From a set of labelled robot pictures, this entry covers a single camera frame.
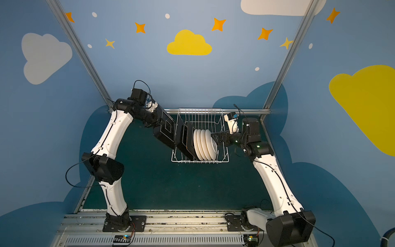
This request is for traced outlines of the floral square plate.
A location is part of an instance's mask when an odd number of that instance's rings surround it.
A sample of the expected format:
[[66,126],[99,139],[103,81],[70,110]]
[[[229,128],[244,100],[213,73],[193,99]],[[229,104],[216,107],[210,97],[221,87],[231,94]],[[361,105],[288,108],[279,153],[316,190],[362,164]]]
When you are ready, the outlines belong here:
[[153,135],[173,150],[175,149],[175,121],[160,105],[156,111],[158,121],[153,127]]
[[184,155],[185,159],[190,158],[190,153],[187,149],[187,131],[188,130],[185,122],[179,117],[177,120],[175,145],[178,150]]

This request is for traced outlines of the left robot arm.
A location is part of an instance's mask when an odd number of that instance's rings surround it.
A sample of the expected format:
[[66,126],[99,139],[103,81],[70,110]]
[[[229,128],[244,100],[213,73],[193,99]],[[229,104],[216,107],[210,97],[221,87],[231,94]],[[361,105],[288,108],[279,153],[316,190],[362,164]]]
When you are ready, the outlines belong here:
[[82,155],[84,165],[98,181],[106,200],[104,232],[133,231],[121,186],[124,165],[115,159],[119,144],[133,119],[154,124],[157,122],[157,107],[158,103],[153,99],[147,103],[131,99],[117,100],[100,140],[90,153]]

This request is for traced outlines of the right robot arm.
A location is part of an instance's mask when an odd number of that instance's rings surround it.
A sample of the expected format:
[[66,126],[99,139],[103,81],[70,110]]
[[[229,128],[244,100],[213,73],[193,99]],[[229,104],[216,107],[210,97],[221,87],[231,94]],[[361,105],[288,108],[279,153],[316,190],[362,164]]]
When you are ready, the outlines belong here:
[[275,247],[308,242],[316,218],[311,211],[305,211],[293,195],[279,169],[274,151],[268,142],[262,140],[260,121],[247,117],[239,128],[235,112],[226,114],[224,120],[229,130],[214,133],[215,141],[223,142],[224,146],[236,145],[243,150],[258,171],[273,206],[270,214],[259,208],[243,209],[241,228],[244,231],[263,230]]

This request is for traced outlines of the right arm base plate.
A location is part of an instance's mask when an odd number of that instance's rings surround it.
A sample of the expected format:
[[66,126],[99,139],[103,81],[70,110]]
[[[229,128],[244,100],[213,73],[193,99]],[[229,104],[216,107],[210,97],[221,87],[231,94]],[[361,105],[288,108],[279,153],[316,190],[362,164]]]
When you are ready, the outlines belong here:
[[266,230],[266,217],[225,214],[224,219],[229,232],[257,232],[258,229]]

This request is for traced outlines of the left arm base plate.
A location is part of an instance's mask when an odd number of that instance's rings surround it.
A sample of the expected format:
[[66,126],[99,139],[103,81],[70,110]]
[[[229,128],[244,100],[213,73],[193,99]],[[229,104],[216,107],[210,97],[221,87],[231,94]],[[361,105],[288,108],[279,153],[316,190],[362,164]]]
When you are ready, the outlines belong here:
[[112,233],[131,233],[133,230],[136,232],[143,232],[145,230],[147,216],[129,216],[115,217],[106,216],[103,232]]

